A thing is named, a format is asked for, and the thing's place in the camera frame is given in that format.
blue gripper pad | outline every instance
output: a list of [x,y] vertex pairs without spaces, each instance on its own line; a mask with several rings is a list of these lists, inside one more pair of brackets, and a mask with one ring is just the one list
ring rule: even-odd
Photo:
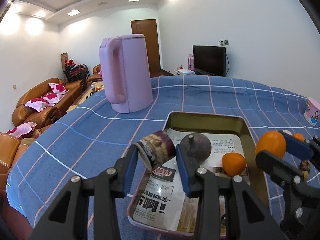
[[179,174],[182,182],[183,191],[186,193],[187,197],[190,197],[191,190],[189,186],[189,175],[187,172],[186,165],[184,163],[184,160],[182,158],[179,145],[176,146],[176,159],[179,169]]
[[313,157],[313,152],[308,143],[300,141],[297,138],[282,131],[279,132],[284,136],[285,142],[287,143],[286,151],[288,153],[302,161],[311,160],[311,158]]
[[124,175],[124,185],[122,190],[123,196],[126,196],[130,192],[134,172],[136,170],[137,161],[138,161],[138,148],[134,147],[134,150],[132,153],[130,153],[129,151],[127,155],[124,157],[124,158],[130,158],[130,160]]

brown leather sofa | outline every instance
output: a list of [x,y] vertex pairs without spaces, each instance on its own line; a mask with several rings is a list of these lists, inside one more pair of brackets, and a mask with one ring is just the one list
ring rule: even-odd
[[[25,106],[25,104],[34,98],[39,98],[51,92],[48,83],[61,83],[68,91],[59,103],[55,106],[49,106],[38,113],[36,110]],[[12,114],[12,123],[18,126],[24,122],[35,122],[36,128],[42,128],[54,123],[56,120],[66,114],[67,109],[81,95],[85,89],[83,80],[78,80],[69,84],[58,78],[50,78],[25,93],[17,103],[16,109]]]
[[[49,126],[40,129],[40,133],[43,133],[48,128]],[[7,178],[12,167],[33,141],[34,139],[32,138],[19,140],[9,134],[0,132],[0,195],[5,196]]]
[[87,78],[87,87],[89,87],[92,82],[102,81],[102,76],[99,75],[100,70],[101,70],[100,64],[96,65],[93,68],[93,70],[92,70],[93,75]]

power outlet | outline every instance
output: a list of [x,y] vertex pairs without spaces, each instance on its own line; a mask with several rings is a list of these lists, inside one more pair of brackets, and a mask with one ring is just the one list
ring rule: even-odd
[[219,46],[225,47],[226,45],[229,45],[229,40],[220,40]]

air vent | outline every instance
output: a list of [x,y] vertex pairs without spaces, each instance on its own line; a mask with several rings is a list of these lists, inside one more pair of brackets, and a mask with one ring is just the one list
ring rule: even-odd
[[98,7],[105,5],[105,4],[108,4],[108,2],[100,2],[100,3],[98,3]]

blue plaid bedsheet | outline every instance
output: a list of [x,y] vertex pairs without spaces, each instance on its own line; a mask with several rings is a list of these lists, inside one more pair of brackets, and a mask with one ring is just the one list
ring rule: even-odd
[[[13,167],[7,181],[12,207],[34,227],[45,209],[75,174],[98,175],[112,167],[131,143],[161,130],[171,111],[240,116],[248,124],[255,142],[268,130],[286,129],[305,138],[320,136],[304,118],[306,98],[280,88],[240,79],[214,76],[162,76],[151,79],[154,101],[148,108],[131,113],[115,112],[104,91],[95,93],[42,134]],[[294,166],[300,161],[286,153]],[[121,237],[127,239],[172,239],[131,225],[126,209],[144,172],[141,161],[132,188],[125,199],[117,199]],[[319,173],[312,167],[309,184],[320,187]],[[279,223],[284,217],[282,189],[268,176],[270,212]],[[88,239],[93,239],[93,202],[90,201]]]

